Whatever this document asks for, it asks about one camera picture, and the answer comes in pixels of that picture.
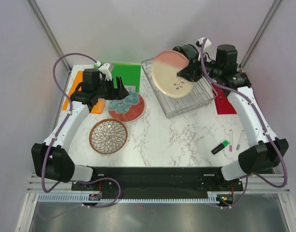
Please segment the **white grey pen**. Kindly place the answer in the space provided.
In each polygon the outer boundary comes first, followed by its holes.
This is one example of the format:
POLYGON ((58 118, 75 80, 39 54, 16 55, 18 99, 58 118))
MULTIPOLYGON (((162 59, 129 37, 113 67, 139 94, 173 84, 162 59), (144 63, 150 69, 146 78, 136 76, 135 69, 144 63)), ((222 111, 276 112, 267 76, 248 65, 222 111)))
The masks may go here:
POLYGON ((236 150, 237 150, 237 151, 240 149, 240 146, 241 146, 241 143, 242 143, 242 140, 243 140, 244 134, 245 134, 245 131, 243 130, 243 131, 240 133, 240 137, 239 137, 239 139, 238 139, 238 143, 237 143, 237 146, 236 146, 236 150))

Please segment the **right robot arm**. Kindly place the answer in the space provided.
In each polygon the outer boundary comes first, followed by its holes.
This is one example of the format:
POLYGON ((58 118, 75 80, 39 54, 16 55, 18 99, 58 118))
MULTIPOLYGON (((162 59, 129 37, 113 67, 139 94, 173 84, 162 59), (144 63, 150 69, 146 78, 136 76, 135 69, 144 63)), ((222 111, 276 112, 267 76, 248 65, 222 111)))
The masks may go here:
POLYGON ((207 44, 176 46, 174 51, 188 59, 188 65, 178 71, 183 80, 197 82, 205 77, 221 89, 238 114, 246 133, 249 148, 241 152, 237 161, 221 168, 214 178, 219 190, 226 190, 232 180, 279 165, 284 166, 283 157, 289 148, 286 139, 279 139, 270 128, 254 98, 248 76, 238 72, 238 52, 235 46, 222 44, 217 47, 216 59, 211 60, 206 52, 207 44))

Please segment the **white pink pen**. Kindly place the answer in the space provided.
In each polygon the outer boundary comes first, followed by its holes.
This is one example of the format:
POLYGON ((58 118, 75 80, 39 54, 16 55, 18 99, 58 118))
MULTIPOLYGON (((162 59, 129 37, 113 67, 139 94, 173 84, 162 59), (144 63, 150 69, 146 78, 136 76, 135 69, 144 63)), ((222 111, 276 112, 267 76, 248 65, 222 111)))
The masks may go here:
POLYGON ((230 152, 233 151, 232 141, 233 141, 233 131, 230 130, 229 131, 229 151, 230 152))

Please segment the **green plastic folder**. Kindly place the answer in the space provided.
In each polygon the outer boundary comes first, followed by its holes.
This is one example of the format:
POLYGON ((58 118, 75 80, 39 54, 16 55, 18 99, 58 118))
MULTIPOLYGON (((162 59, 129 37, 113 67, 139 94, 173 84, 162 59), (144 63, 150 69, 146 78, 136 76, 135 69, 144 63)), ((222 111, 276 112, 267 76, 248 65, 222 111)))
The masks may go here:
POLYGON ((112 78, 114 87, 117 88, 116 77, 122 78, 123 85, 126 90, 139 93, 141 79, 141 65, 128 63, 112 63, 112 78))

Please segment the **teal green plate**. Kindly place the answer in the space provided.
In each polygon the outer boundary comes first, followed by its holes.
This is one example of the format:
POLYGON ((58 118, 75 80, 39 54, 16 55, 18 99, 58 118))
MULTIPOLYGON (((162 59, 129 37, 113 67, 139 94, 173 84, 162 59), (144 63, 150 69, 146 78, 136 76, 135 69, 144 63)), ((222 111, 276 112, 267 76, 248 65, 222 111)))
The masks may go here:
POLYGON ((192 44, 186 44, 181 47, 182 54, 188 59, 194 59, 198 53, 197 48, 192 44))

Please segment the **red blue flower plate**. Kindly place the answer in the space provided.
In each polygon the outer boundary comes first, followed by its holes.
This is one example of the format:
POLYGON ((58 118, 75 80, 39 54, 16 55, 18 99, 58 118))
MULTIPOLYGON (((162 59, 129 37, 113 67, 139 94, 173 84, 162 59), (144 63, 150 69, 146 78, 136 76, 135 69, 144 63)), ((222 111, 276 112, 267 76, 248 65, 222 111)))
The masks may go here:
POLYGON ((143 97, 130 91, 129 95, 122 100, 112 100, 108 105, 109 115, 122 122, 131 122, 141 116, 145 109, 143 97))

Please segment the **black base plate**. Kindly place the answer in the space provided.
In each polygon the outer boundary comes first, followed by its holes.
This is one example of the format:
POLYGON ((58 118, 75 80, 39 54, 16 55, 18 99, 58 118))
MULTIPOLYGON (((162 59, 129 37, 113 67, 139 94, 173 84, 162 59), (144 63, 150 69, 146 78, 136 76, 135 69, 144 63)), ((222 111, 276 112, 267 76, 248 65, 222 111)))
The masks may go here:
POLYGON ((204 197, 208 192, 243 191, 238 179, 226 181, 219 167, 97 167, 95 184, 73 184, 73 191, 97 191, 107 197, 204 197), (103 181, 110 177, 113 181, 103 181))

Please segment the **black gold rimmed plate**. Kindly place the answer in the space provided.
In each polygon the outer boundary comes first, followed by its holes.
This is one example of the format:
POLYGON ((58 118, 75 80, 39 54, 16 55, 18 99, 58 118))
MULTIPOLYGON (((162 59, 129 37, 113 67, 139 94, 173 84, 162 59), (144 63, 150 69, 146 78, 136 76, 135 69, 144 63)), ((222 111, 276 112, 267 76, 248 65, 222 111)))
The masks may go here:
POLYGON ((183 53, 184 52, 184 49, 181 46, 175 46, 172 50, 173 51, 177 51, 179 53, 183 53))

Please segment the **pink beige leaf plate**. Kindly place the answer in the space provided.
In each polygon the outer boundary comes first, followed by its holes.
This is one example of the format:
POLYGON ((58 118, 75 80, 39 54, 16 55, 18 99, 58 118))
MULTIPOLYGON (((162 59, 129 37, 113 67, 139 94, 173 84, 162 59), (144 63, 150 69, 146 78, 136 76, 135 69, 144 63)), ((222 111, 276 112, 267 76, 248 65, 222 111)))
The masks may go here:
POLYGON ((177 51, 166 50, 159 53, 151 66, 151 77, 158 90, 172 98, 188 95, 194 83, 177 75, 188 64, 188 59, 177 51))

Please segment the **black green highlighter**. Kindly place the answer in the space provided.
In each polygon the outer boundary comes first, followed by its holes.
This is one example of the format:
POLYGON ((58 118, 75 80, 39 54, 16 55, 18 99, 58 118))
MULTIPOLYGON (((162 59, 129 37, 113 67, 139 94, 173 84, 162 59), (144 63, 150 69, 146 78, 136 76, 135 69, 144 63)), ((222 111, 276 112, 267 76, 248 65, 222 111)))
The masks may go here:
POLYGON ((222 143, 220 143, 218 146, 216 146, 211 153, 213 155, 217 154, 218 152, 220 152, 221 150, 223 150, 226 146, 229 145, 229 141, 228 140, 224 140, 222 143))

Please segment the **orange plastic folder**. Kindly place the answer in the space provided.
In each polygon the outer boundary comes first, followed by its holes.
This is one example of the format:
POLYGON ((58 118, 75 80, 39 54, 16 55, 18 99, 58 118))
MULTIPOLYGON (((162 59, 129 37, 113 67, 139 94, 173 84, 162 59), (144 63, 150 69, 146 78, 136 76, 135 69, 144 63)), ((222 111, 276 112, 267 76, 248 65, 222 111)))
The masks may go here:
MULTIPOLYGON (((70 97, 71 94, 75 91, 76 87, 78 86, 79 83, 82 82, 83 80, 83 71, 76 71, 75 72, 76 76, 75 79, 72 83, 72 86, 68 92, 68 96, 70 97)), ((104 107, 105 107, 105 100, 101 100, 99 99, 97 104, 93 106, 91 113, 92 114, 102 114, 104 107)), ((69 105, 69 101, 68 100, 64 100, 63 106, 62 106, 62 110, 66 111, 69 105)))

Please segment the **brown floral pattern plate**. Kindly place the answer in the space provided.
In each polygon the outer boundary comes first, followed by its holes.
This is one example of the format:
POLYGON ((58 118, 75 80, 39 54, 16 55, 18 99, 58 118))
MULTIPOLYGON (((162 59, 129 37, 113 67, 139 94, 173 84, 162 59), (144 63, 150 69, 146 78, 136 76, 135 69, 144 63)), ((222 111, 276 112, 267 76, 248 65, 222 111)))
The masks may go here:
POLYGON ((89 143, 98 153, 107 155, 119 151, 126 143, 128 131, 124 123, 108 118, 93 126, 89 134, 89 143))

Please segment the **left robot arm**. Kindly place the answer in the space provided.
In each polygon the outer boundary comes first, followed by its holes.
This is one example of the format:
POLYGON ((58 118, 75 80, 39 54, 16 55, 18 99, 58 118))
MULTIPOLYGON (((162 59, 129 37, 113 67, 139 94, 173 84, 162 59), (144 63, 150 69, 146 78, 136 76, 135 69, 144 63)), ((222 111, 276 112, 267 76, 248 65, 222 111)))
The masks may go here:
POLYGON ((69 108, 50 136, 32 146, 35 173, 42 179, 58 182, 82 181, 88 190, 99 186, 91 167, 77 165, 68 155, 70 144, 85 118, 99 99, 122 100, 129 95, 122 78, 112 78, 109 69, 85 69, 82 81, 67 97, 69 108))

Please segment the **red plastic folder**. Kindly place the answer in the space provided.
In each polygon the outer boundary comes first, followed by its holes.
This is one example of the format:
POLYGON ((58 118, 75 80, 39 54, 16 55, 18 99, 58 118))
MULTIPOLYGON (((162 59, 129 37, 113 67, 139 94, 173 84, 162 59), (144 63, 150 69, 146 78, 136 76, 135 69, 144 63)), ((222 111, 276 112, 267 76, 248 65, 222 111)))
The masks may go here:
POLYGON ((248 86, 251 84, 248 80, 247 74, 245 72, 238 72, 236 74, 215 77, 212 78, 214 84, 212 85, 217 92, 217 97, 214 99, 215 106, 217 110, 217 114, 219 115, 232 115, 236 114, 234 107, 228 101, 227 96, 229 95, 229 91, 221 89, 217 87, 215 84, 220 84, 225 87, 229 87, 237 90, 239 87, 248 86))

